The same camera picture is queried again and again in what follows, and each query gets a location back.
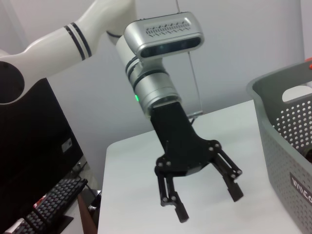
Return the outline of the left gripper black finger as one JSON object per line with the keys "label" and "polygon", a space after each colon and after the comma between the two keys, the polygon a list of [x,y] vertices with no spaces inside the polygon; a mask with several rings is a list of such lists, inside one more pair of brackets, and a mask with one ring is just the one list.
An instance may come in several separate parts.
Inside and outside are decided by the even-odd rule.
{"label": "left gripper black finger", "polygon": [[233,201],[237,202],[244,196],[241,188],[235,182],[242,175],[242,170],[222,150],[221,146],[214,146],[212,149],[214,153],[212,164],[222,175]]}
{"label": "left gripper black finger", "polygon": [[174,180],[171,174],[165,175],[160,168],[155,168],[155,174],[158,179],[160,204],[162,207],[167,205],[175,206],[175,212],[180,223],[189,219],[187,211],[174,187]]}

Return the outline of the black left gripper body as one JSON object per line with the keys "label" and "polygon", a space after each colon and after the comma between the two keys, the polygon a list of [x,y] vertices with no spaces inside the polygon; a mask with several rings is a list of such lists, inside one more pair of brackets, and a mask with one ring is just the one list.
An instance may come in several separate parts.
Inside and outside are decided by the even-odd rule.
{"label": "black left gripper body", "polygon": [[164,149],[164,154],[156,161],[158,177],[188,176],[209,164],[222,173],[217,151],[210,150],[217,141],[196,134],[179,102],[153,108],[151,123]]}

